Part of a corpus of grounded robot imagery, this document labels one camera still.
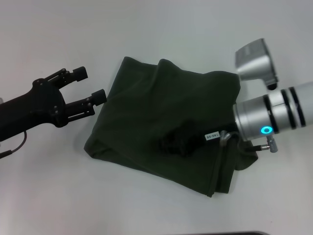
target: black ring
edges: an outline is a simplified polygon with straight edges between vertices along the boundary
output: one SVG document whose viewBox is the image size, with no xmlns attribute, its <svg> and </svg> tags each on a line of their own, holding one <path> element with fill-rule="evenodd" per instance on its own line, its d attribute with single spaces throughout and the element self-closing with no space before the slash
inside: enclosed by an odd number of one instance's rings
<svg viewBox="0 0 313 235">
<path fill-rule="evenodd" d="M 268 110 L 269 120 L 270 120 L 270 122 L 272 124 L 274 133 L 278 134 L 279 130 L 278 130 L 277 123 L 276 123 L 276 120 L 274 118 L 274 115 L 273 115 L 273 112 L 272 112 L 272 108 L 271 108 L 271 105 L 270 105 L 270 101 L 269 101 L 269 97 L 268 97 L 267 94 L 263 96 L 263 101 L 264 101 L 265 106 L 266 106 L 266 108 Z"/>
<path fill-rule="evenodd" d="M 295 105 L 296 105 L 296 108 L 297 108 L 297 111 L 298 111 L 298 114 L 299 114 L 301 126 L 305 127 L 307 124 L 306 124 L 305 119 L 304 119 L 304 115 L 303 115 L 303 112 L 302 112 L 302 108 L 301 108 L 301 105 L 300 105 L 297 93 L 295 92 L 294 87 L 289 87 L 289 90 L 290 90 L 291 95 L 293 97 L 293 100 L 295 102 Z"/>
<path fill-rule="evenodd" d="M 281 90 L 281 93 L 283 95 L 284 102 L 285 102 L 285 105 L 286 105 L 290 126 L 291 126 L 291 128 L 293 130 L 293 129 L 297 128 L 297 127 L 296 127 L 296 124 L 295 124 L 294 116 L 293 116 L 291 108 L 290 108 L 289 99 L 287 97 L 287 93 L 286 93 L 285 90 Z"/>
</svg>

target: black robotic arm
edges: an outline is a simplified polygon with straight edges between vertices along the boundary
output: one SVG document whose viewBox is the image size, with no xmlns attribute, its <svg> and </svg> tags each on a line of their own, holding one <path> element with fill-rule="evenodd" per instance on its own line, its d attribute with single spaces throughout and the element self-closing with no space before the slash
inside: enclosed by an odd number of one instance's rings
<svg viewBox="0 0 313 235">
<path fill-rule="evenodd" d="M 71 121 L 94 115 L 93 106 L 107 101 L 104 90 L 99 90 L 90 97 L 65 104 L 60 88 L 73 81 L 88 78 L 85 67 L 73 70 L 72 73 L 62 69 L 47 78 L 33 82 L 32 89 L 15 99 L 0 104 L 0 141 L 43 123 L 63 127 Z M 12 154 L 7 151 L 0 158 Z"/>
</svg>

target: dark green cloth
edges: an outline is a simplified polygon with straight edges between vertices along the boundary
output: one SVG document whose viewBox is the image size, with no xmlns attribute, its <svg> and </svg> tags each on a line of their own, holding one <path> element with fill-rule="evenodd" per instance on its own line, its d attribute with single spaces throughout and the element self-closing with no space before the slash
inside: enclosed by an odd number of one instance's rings
<svg viewBox="0 0 313 235">
<path fill-rule="evenodd" d="M 85 150 L 93 158 L 141 170 L 207 196 L 228 193 L 234 169 L 257 160 L 237 150 L 230 139 L 182 158 L 154 146 L 159 138 L 186 120 L 214 127 L 233 119 L 232 105 L 240 90 L 238 76 L 215 71 L 183 71 L 168 60 L 148 65 L 125 57 L 108 102 L 104 104 Z"/>
</svg>

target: white background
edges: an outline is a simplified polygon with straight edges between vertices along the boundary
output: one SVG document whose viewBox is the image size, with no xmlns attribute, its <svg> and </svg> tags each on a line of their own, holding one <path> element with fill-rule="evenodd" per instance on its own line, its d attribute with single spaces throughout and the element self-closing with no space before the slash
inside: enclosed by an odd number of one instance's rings
<svg viewBox="0 0 313 235">
<path fill-rule="evenodd" d="M 63 88 L 66 102 L 108 93 L 124 56 L 235 72 L 235 51 L 262 37 L 279 87 L 298 85 L 313 80 L 312 7 L 309 0 L 2 0 L 0 96 L 8 101 L 37 78 L 80 66 L 89 79 Z M 239 100 L 265 92 L 260 81 L 242 83 Z M 260 153 L 234 173 L 229 194 L 208 198 L 90 158 L 83 146 L 100 108 L 61 129 L 29 130 L 25 146 L 0 160 L 1 235 L 312 234 L 313 127 L 277 135 L 277 154 Z M 1 150 L 21 141 L 22 134 Z"/>
</svg>

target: black cable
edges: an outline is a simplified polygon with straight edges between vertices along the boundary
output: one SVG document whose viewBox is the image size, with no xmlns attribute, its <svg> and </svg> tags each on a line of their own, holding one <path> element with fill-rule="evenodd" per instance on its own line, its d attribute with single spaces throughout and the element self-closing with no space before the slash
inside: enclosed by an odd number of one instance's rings
<svg viewBox="0 0 313 235">
<path fill-rule="evenodd" d="M 24 131 L 24 140 L 23 140 L 23 142 L 20 144 L 20 146 L 18 146 L 16 149 L 14 149 L 14 150 L 8 150 L 8 151 L 5 151 L 5 152 L 3 152 L 3 153 L 0 153 L 0 159 L 1 158 L 4 158 L 4 157 L 6 157 L 6 156 L 9 156 L 9 155 L 11 155 L 12 153 L 15 153 L 16 151 L 18 151 L 20 148 L 22 148 L 22 146 L 25 144 L 25 142 L 26 142 L 26 140 L 27 140 L 27 133 L 26 133 L 26 131 Z"/>
<path fill-rule="evenodd" d="M 27 140 L 27 133 L 26 133 L 26 131 L 24 131 L 24 140 L 23 140 L 23 142 L 20 144 L 19 147 L 17 147 L 16 149 L 12 150 L 12 153 L 15 153 L 15 152 L 18 151 L 20 148 L 22 148 L 23 145 L 25 144 L 26 140 Z"/>
<path fill-rule="evenodd" d="M 230 133 L 230 137 L 232 137 L 234 135 L 238 137 L 237 149 L 239 150 L 240 153 L 249 154 L 251 152 L 262 151 L 261 145 L 251 146 L 251 147 L 247 147 L 247 148 L 242 149 L 240 147 L 240 144 L 243 142 L 243 140 L 242 140 L 239 132 L 233 131 L 233 132 L 229 132 L 229 133 Z"/>
</svg>

